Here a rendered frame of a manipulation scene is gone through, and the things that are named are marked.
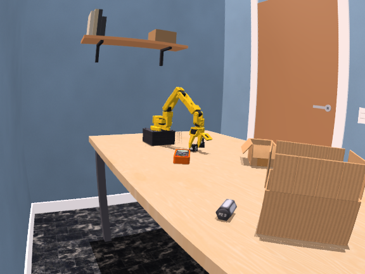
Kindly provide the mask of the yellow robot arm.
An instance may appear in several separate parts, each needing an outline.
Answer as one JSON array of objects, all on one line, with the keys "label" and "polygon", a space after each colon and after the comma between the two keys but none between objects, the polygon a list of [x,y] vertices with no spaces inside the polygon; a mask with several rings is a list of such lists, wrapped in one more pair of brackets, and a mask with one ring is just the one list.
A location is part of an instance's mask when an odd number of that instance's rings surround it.
[{"label": "yellow robot arm", "polygon": [[[175,107],[178,99],[180,99],[185,104],[191,114],[194,114],[193,124],[196,127],[204,127],[203,112],[200,111],[200,107],[193,103],[188,94],[184,92],[183,88],[176,87],[174,92],[170,95],[169,99],[163,106],[163,116],[161,116],[161,118],[160,116],[154,116],[154,126],[151,126],[151,130],[161,131],[161,129],[163,129],[170,131],[173,117],[173,112],[171,111]],[[161,127],[161,129],[159,127]]]}]

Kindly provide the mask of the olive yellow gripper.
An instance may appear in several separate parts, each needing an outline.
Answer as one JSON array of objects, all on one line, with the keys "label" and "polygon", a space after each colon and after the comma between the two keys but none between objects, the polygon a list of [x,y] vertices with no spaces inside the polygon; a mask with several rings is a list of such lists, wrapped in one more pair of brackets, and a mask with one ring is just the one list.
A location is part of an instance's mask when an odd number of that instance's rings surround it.
[{"label": "olive yellow gripper", "polygon": [[189,135],[190,135],[189,148],[191,148],[195,137],[198,137],[198,143],[197,143],[198,147],[200,146],[200,143],[201,143],[203,137],[206,141],[212,140],[211,136],[208,133],[205,133],[204,127],[196,127],[196,126],[191,127],[191,130],[189,131]]}]

